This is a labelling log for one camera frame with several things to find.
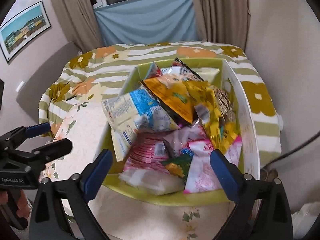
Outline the pink white snack bag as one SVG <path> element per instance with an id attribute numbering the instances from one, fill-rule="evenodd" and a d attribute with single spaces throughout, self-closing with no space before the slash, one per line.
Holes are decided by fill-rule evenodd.
<path id="1" fill-rule="evenodd" d="M 190 194 L 221 189 L 222 186 L 210 164 L 210 154 L 214 150 L 211 141 L 191 141 L 188 145 L 193 152 L 193 158 L 183 193 Z"/>

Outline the white translucent packet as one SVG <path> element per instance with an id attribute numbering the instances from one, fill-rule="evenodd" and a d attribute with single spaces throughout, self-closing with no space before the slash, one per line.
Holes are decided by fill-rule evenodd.
<path id="1" fill-rule="evenodd" d="M 184 190 L 181 178 L 155 170 L 130 169 L 122 172 L 118 178 L 134 188 L 156 196 Z"/>

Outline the dark green snack packet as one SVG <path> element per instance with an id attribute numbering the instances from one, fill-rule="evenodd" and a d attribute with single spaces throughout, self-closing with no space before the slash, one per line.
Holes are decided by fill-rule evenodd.
<path id="1" fill-rule="evenodd" d="M 186 180 L 189 173 L 191 161 L 192 157 L 183 154 L 177 158 L 164 160 L 160 163 L 167 169 L 170 174 Z"/>

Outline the light blue white snack bag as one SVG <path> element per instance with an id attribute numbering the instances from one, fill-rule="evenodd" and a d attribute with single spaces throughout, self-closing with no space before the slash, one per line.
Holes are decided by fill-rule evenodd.
<path id="1" fill-rule="evenodd" d="M 138 134 L 170 132 L 179 129 L 160 103 L 146 89 L 137 89 L 102 101 L 111 127 L 117 162 L 123 161 Z"/>

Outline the gold snack bag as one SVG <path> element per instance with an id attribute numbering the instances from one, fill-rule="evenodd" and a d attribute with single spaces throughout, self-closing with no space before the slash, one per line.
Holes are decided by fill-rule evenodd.
<path id="1" fill-rule="evenodd" d="M 227 92 L 207 81 L 185 81 L 184 85 L 207 137 L 225 154 L 240 134 Z"/>

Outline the cartoon purple blue snack bag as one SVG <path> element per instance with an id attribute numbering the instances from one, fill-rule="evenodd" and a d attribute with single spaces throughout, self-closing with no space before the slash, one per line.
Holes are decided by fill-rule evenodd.
<path id="1" fill-rule="evenodd" d="M 172 158 L 181 155 L 181 149 L 186 148 L 189 142 L 206 140 L 207 135 L 201 125 L 185 126 L 175 130 L 163 138 L 163 143 Z"/>

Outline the blue red cartoon snack bag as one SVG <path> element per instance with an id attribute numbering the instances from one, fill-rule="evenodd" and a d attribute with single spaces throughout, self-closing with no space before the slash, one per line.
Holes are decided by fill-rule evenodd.
<path id="1" fill-rule="evenodd" d="M 159 66 L 155 62 L 152 62 L 150 64 L 150 67 L 149 67 L 144 79 L 146 80 L 146 79 L 150 79 L 150 78 L 154 78 L 154 77 L 160 77 L 162 75 L 163 75 L 163 73 L 162 73 L 161 69 L 159 68 Z"/>

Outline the red brown yellow snack bag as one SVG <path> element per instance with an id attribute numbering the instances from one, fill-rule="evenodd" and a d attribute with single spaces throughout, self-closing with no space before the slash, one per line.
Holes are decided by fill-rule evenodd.
<path id="1" fill-rule="evenodd" d="M 143 79 L 142 85 L 171 112 L 172 116 L 191 124 L 195 114 L 186 84 L 191 81 L 203 82 L 204 79 L 178 58 L 174 59 L 170 67 L 160 69 L 162 76 Z"/>

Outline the orange white cake bag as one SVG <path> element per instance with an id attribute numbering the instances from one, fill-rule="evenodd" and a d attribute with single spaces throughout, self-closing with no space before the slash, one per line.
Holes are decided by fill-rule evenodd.
<path id="1" fill-rule="evenodd" d="M 220 73 L 219 68 L 193 68 L 193 71 L 196 72 L 200 77 L 202 77 L 205 81 L 209 83 L 213 83 L 215 78 Z"/>

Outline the grey padded headboard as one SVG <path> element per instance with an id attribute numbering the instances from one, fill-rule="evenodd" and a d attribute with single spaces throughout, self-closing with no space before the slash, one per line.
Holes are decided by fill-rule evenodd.
<path id="1" fill-rule="evenodd" d="M 58 80 L 66 63 L 76 57 L 80 49 L 69 42 L 40 65 L 18 92 L 16 102 L 35 122 L 39 121 L 42 94 Z"/>

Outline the black lamp stand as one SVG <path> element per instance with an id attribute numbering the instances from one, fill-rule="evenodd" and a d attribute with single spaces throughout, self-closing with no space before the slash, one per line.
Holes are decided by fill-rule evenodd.
<path id="1" fill-rule="evenodd" d="M 285 159 L 289 156 L 291 156 L 294 153 L 299 152 L 300 150 L 302 150 L 303 148 L 305 148 L 306 146 L 310 145 L 312 142 L 314 142 L 316 139 L 318 139 L 320 137 L 320 131 L 318 131 L 315 135 L 313 135 L 312 137 L 310 137 L 307 141 L 303 142 L 302 144 L 300 144 L 299 146 L 297 146 L 296 148 L 290 150 L 287 153 L 281 154 L 279 157 L 277 157 L 276 159 L 273 159 L 272 161 L 268 162 L 263 169 L 267 169 L 271 164 L 278 162 L 282 159 Z"/>

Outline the floral striped bed quilt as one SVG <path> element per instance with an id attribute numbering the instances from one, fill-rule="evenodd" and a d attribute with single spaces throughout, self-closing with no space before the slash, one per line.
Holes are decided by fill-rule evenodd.
<path id="1" fill-rule="evenodd" d="M 175 42 L 97 48 L 64 63 L 59 77 L 46 85 L 39 103 L 39 122 L 56 134 L 69 111 L 90 103 L 104 107 L 130 93 L 150 94 L 144 111 L 111 122 L 125 148 L 142 131 L 176 129 L 202 121 L 213 145 L 227 150 L 237 134 L 249 131 L 240 111 L 253 122 L 254 144 L 260 165 L 281 154 L 280 125 L 268 90 L 241 48 L 211 42 Z"/>

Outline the framed houses picture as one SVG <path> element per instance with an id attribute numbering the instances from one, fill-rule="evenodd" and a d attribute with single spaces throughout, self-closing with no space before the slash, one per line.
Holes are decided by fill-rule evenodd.
<path id="1" fill-rule="evenodd" d="M 39 1 L 1 26 L 1 51 L 10 62 L 21 49 L 51 27 L 44 3 Z"/>

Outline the beige curtain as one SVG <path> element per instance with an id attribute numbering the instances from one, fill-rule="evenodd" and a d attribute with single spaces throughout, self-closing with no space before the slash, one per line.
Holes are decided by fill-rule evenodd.
<path id="1" fill-rule="evenodd" d="M 67 41 L 83 52 L 103 46 L 90 0 L 51 0 Z"/>
<path id="2" fill-rule="evenodd" d="M 249 0 L 193 0 L 201 40 L 246 48 Z"/>

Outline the blue cloth under window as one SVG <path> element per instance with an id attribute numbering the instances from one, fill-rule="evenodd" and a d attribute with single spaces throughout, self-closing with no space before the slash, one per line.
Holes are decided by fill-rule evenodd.
<path id="1" fill-rule="evenodd" d="M 200 39 L 193 0 L 128 0 L 94 13 L 106 46 Z"/>

